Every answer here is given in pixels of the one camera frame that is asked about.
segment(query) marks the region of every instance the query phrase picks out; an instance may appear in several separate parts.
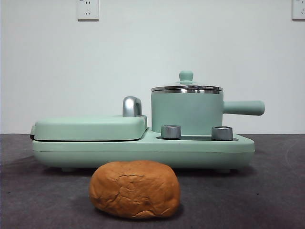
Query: bread loaf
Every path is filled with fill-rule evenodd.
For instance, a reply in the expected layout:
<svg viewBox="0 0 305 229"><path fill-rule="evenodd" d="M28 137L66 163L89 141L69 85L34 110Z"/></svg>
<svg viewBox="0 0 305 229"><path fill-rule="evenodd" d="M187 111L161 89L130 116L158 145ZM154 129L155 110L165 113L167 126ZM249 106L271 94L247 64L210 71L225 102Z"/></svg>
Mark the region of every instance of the bread loaf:
<svg viewBox="0 0 305 229"><path fill-rule="evenodd" d="M173 170L154 161L118 161L99 167L89 187L92 204L124 218L170 217L180 203Z"/></svg>

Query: dark gray surface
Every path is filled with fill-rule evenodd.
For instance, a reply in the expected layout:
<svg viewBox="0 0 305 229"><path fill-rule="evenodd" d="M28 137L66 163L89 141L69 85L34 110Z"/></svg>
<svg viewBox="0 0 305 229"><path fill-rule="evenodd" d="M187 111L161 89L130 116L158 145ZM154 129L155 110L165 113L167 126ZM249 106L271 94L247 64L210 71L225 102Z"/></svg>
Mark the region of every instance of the dark gray surface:
<svg viewBox="0 0 305 229"><path fill-rule="evenodd" d="M221 175L176 169L181 206L170 219L132 221L96 210L94 169L63 173L39 164L29 135L1 135L1 228L305 228L305 135L244 135L250 166Z"/></svg>

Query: electrical outlet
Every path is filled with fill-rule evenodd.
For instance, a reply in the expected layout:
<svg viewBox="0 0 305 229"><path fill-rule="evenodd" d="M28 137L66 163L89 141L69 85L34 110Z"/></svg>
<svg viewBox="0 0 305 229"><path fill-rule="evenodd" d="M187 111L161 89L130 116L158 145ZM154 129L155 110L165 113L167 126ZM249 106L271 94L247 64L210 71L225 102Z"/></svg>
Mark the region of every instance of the electrical outlet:
<svg viewBox="0 0 305 229"><path fill-rule="evenodd" d="M99 0L77 0L78 20L98 20L100 12Z"/></svg>
<svg viewBox="0 0 305 229"><path fill-rule="evenodd" d="M292 0L292 20L305 20L305 0Z"/></svg>

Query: stainless steel rim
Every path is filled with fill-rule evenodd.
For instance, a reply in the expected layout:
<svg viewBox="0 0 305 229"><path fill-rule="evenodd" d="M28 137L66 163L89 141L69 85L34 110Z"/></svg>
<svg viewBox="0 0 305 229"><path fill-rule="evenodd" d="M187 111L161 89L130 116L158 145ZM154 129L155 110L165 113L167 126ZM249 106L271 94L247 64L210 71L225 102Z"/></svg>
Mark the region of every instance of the stainless steel rim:
<svg viewBox="0 0 305 229"><path fill-rule="evenodd" d="M215 86L174 85L174 86L154 87L154 88L152 88L152 92L155 92L155 91L164 91L164 90L180 90L180 89L223 91L223 88L215 87Z"/></svg>
<svg viewBox="0 0 305 229"><path fill-rule="evenodd" d="M152 91L152 94L170 94L170 93L203 93L203 94L223 94L223 91L207 90L207 89L175 89Z"/></svg>

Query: pot lid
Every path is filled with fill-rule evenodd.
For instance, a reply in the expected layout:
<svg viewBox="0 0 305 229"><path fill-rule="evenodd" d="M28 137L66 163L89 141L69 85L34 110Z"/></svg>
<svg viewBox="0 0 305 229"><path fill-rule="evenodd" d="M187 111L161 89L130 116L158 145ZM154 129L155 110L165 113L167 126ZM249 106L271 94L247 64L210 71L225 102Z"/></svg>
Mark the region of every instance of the pot lid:
<svg viewBox="0 0 305 229"><path fill-rule="evenodd" d="M195 90L211 90L211 91L222 91L221 87L202 85L193 81L194 73L192 71L181 71L179 73L180 81L171 85L164 85L161 87L152 88L152 92L163 91L163 90L177 90L177 89L195 89Z"/></svg>

